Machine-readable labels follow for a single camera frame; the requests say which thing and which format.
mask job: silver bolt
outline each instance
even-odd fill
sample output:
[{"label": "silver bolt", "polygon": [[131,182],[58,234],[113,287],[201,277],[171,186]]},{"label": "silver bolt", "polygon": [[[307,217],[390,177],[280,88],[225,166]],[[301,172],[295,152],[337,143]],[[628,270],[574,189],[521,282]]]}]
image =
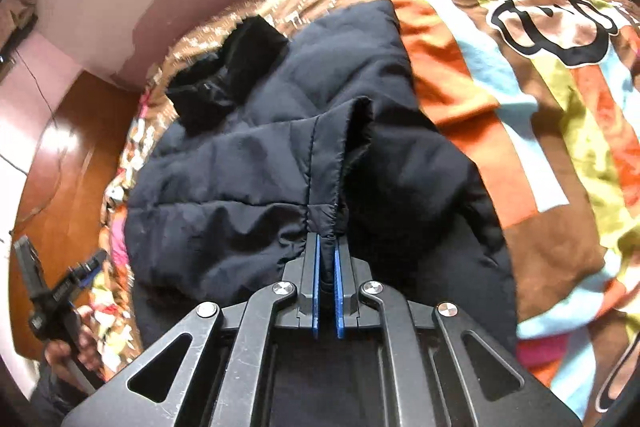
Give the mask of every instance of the silver bolt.
[{"label": "silver bolt", "polygon": [[216,313],[218,313],[218,305],[213,302],[202,302],[198,304],[196,308],[196,313],[198,317],[202,317],[203,319],[208,319],[209,317],[213,317]]},{"label": "silver bolt", "polygon": [[276,295],[289,295],[293,291],[294,286],[289,281],[280,281],[276,282],[271,289]]},{"label": "silver bolt", "polygon": [[367,281],[362,285],[364,293],[368,293],[369,295],[377,295],[382,292],[384,288],[385,287],[382,285],[382,282],[378,281]]},{"label": "silver bolt", "polygon": [[444,317],[455,317],[458,315],[458,307],[450,302],[438,304],[438,313]]}]

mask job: hand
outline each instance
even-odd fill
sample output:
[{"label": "hand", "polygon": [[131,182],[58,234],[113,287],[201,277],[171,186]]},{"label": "hand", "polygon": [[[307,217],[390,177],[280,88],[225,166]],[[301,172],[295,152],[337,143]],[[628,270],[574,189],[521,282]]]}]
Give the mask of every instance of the hand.
[{"label": "hand", "polygon": [[[89,306],[82,306],[78,308],[78,314],[82,321],[78,340],[80,350],[78,360],[80,363],[83,363],[84,367],[89,371],[98,371],[102,365],[102,360],[98,353],[97,341],[88,326],[92,313],[93,310]],[[51,366],[51,370],[58,378],[82,391],[82,387],[66,367],[66,364],[71,357],[71,347],[66,342],[50,341],[44,351],[44,357]]]}]

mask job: person's arm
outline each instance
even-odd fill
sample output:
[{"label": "person's arm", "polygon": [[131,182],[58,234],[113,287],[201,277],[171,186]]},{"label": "person's arm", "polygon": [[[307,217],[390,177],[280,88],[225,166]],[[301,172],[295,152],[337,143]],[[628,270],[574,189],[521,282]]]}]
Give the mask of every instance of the person's arm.
[{"label": "person's arm", "polygon": [[[92,309],[78,309],[83,325],[80,330],[78,360],[91,371],[100,368],[96,340],[88,327]],[[66,367],[71,348],[62,341],[51,341],[44,350],[40,379],[31,395],[31,404],[44,427],[59,427],[64,417],[86,398],[80,385]]]}]

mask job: cartoon face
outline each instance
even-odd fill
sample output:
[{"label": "cartoon face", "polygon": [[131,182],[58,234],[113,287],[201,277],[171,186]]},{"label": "cartoon face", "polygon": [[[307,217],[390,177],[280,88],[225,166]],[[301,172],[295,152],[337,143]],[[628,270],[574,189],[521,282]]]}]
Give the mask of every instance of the cartoon face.
[{"label": "cartoon face", "polygon": [[518,53],[544,49],[568,67],[600,62],[618,33],[613,19],[586,0],[507,0],[487,20]]}]

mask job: bed sheet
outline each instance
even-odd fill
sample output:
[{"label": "bed sheet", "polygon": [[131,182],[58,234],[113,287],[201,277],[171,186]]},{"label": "bed sheet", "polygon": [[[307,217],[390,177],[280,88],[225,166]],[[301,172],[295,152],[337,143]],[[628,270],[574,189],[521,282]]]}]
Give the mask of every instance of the bed sheet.
[{"label": "bed sheet", "polygon": [[[366,0],[242,0],[185,35],[150,82],[100,244],[92,303],[109,378],[140,352],[122,238],[126,194],[175,118],[176,71],[260,14],[291,37]],[[585,425],[640,344],[640,13],[629,0],[392,0],[423,112],[479,168],[510,247],[518,358]]]}]

